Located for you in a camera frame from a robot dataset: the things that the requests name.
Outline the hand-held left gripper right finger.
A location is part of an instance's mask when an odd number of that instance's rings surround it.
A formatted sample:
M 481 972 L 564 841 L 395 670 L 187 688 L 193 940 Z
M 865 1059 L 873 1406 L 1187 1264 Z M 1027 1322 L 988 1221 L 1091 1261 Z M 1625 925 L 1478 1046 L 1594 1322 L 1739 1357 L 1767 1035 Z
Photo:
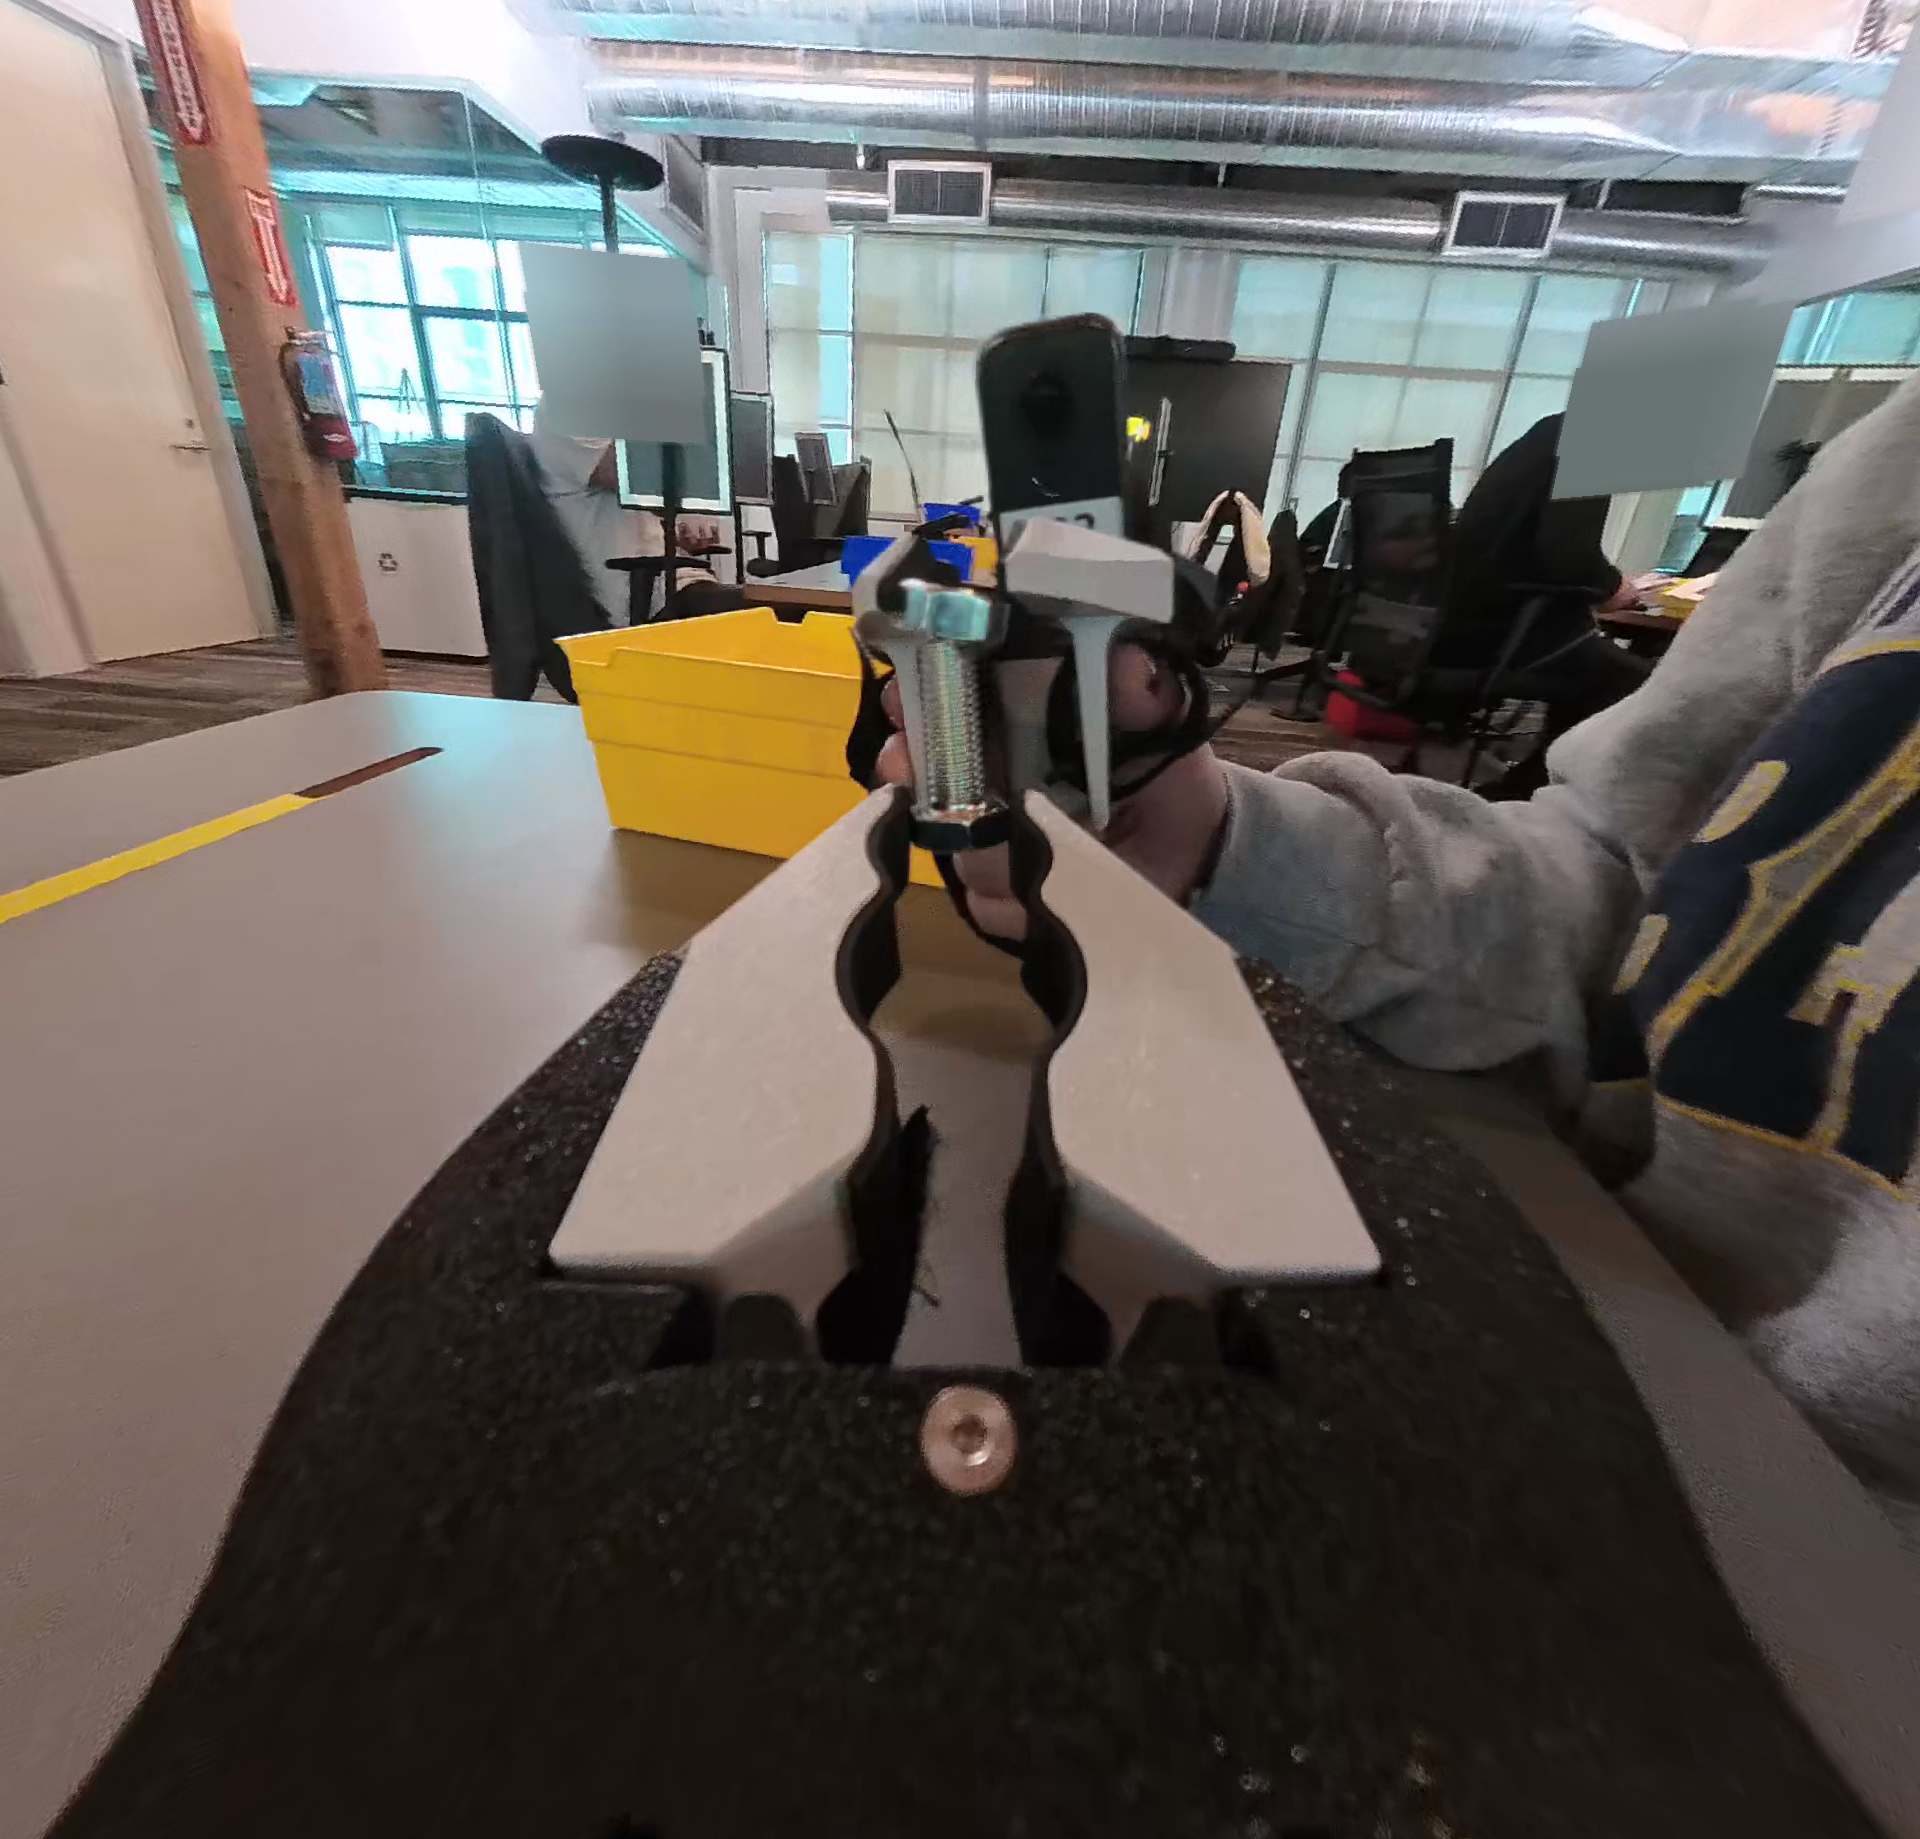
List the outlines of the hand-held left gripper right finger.
M 1020 980 L 1045 1020 L 1003 1261 L 1022 1363 L 1117 1363 L 1155 1306 L 1351 1287 L 1382 1250 L 1221 937 L 1029 793 Z

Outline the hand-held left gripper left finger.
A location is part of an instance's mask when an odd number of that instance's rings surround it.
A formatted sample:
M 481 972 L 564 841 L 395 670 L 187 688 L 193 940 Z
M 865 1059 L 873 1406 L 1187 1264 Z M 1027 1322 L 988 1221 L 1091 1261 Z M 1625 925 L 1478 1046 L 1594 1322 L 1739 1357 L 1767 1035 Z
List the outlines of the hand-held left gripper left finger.
M 922 1264 L 931 1125 L 873 1012 L 900 983 L 911 798 L 867 794 L 705 925 L 548 1246 L 568 1282 L 789 1313 L 827 1363 L 887 1363 Z

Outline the silver hex bolt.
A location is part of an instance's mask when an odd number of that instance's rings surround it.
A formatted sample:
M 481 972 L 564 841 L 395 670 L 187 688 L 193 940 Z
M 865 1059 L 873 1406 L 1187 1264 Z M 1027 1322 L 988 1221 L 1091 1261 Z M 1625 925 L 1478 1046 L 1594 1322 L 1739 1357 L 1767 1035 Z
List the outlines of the silver hex bolt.
M 981 659 L 993 605 L 965 586 L 903 580 L 884 605 L 883 654 L 900 681 L 912 805 L 1000 807 L 988 775 Z

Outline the person's right hand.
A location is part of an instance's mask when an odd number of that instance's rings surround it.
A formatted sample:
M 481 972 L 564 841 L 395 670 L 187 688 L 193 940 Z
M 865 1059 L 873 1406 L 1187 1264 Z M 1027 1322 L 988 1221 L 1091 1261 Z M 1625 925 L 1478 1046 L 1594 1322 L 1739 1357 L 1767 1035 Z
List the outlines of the person's right hand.
M 1149 731 L 1180 719 L 1187 685 L 1154 650 L 1122 642 L 1109 654 L 1109 718 L 1122 731 Z M 1146 781 L 1113 805 L 1102 845 L 1134 866 L 1155 892 L 1187 908 L 1214 868 L 1227 825 L 1227 778 L 1208 743 L 1160 766 L 1117 763 L 1118 778 Z M 1027 909 L 1012 892 L 1003 845 L 952 856 L 957 896 L 974 929 L 1015 952 L 1027 940 Z

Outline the black and tan bag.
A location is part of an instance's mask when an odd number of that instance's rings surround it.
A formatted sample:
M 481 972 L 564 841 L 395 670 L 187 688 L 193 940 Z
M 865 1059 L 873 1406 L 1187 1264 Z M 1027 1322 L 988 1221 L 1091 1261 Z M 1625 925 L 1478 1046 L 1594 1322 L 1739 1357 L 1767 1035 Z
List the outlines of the black and tan bag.
M 1172 630 L 1195 665 L 1215 668 L 1233 649 L 1279 654 L 1294 634 L 1305 594 L 1297 516 L 1264 520 L 1260 504 L 1225 490 L 1191 526 L 1191 544 L 1176 563 Z

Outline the large black screen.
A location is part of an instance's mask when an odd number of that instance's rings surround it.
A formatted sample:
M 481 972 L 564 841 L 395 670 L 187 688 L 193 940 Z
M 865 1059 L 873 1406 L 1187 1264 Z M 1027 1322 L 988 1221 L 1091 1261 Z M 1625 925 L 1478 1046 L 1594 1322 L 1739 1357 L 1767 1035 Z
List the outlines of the large black screen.
M 1218 491 L 1267 501 L 1294 366 L 1240 358 L 1227 340 L 1130 336 L 1122 344 L 1122 520 L 1146 544 L 1172 544 Z

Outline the yellow plastic bin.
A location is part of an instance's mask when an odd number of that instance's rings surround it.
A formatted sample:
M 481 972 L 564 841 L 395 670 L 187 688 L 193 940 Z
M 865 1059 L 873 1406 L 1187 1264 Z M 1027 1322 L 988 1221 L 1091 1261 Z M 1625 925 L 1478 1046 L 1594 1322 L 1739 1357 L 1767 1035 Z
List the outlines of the yellow plastic bin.
M 561 650 L 619 833 L 787 859 L 869 798 L 848 771 L 865 696 L 848 615 L 750 605 Z

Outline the black office chair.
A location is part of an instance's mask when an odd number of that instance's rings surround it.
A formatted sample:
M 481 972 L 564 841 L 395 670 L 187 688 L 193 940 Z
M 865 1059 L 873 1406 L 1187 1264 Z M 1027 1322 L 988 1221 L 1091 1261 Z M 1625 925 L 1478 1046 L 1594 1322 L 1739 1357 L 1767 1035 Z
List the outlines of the black office chair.
M 1341 590 L 1322 649 L 1322 681 L 1351 670 L 1384 703 L 1422 722 L 1401 744 L 1401 771 L 1422 763 L 1432 734 L 1473 730 L 1494 685 L 1494 654 L 1438 661 L 1456 598 L 1454 440 L 1356 451 L 1337 479 Z

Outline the dark jacket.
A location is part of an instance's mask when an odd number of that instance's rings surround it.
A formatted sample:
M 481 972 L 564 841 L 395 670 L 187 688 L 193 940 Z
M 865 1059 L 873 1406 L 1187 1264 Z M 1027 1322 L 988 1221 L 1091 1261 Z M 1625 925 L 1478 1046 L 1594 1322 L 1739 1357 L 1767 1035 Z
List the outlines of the dark jacket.
M 467 548 L 494 697 L 533 701 L 548 685 L 578 703 L 564 637 L 610 630 L 588 561 L 541 490 L 529 437 L 467 410 Z

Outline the white recycling cabinet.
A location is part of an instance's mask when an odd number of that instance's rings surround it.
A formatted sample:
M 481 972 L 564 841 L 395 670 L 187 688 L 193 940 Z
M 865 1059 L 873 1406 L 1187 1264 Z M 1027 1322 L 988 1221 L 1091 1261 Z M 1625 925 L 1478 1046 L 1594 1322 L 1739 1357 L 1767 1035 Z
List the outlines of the white recycling cabinet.
M 384 650 L 485 659 L 461 501 L 350 494 L 350 530 Z

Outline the black floor lamp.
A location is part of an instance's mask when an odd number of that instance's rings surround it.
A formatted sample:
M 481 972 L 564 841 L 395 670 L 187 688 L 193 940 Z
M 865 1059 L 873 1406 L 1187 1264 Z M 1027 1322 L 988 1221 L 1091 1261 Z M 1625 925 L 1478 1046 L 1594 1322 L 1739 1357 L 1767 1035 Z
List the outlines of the black floor lamp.
M 603 212 L 603 247 L 619 252 L 619 194 L 655 194 L 668 183 L 663 162 L 603 134 L 556 134 L 538 144 L 541 162 L 568 176 L 595 188 Z

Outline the red fire extinguisher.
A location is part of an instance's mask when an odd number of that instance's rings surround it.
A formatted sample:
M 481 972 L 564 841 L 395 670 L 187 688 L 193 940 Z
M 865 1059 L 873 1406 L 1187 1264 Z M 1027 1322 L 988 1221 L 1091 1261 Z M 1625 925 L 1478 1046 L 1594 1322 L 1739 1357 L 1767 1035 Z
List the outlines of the red fire extinguisher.
M 353 464 L 359 458 L 359 437 L 328 336 L 286 326 L 277 366 L 305 451 L 319 460 Z

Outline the yellow tape strip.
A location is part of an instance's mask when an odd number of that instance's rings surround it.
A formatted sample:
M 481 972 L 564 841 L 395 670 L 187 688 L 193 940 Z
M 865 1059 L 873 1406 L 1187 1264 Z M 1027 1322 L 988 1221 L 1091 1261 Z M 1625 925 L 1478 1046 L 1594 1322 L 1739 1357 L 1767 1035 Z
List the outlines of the yellow tape strip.
M 277 822 L 283 815 L 304 814 L 311 805 L 320 805 L 320 798 L 315 794 L 277 794 L 269 800 L 260 800 L 253 807 L 215 815 L 215 820 L 201 820 L 195 825 L 183 825 L 177 833 L 167 833 L 163 838 L 154 838 L 146 845 L 135 845 L 127 850 L 92 859 L 84 866 L 73 866 L 53 877 L 45 877 L 41 882 L 28 882 L 26 889 L 12 889 L 3 892 L 3 925 L 15 921 L 21 915 L 51 909 L 55 905 L 75 902 L 86 892 L 100 892 L 109 889 L 127 877 L 136 877 L 142 868 L 157 868 L 166 864 L 175 864 L 182 856 L 191 856 L 193 850 L 206 850 L 215 848 L 227 838 L 237 838 L 242 833 L 253 833 L 260 825 Z

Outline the white door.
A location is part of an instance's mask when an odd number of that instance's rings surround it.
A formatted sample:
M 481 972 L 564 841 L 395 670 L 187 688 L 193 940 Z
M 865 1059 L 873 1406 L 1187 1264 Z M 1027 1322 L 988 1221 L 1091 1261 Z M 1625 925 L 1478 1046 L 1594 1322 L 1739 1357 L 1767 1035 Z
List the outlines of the white door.
M 3 673 L 273 626 L 132 54 L 3 0 Z

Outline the wooden post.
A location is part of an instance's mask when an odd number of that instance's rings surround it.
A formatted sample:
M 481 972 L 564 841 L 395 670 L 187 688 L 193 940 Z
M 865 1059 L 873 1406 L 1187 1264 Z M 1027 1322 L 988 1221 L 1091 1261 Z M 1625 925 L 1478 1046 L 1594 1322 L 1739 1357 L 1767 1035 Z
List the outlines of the wooden post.
M 283 329 L 305 329 L 305 313 L 269 298 L 242 212 L 242 188 L 273 194 L 242 36 L 232 0 L 183 4 L 215 136 L 206 147 L 175 144 L 171 128 L 167 136 L 294 601 L 305 675 L 319 697 L 381 693 L 388 661 L 359 572 L 343 483 L 338 464 L 305 451 L 277 366 Z

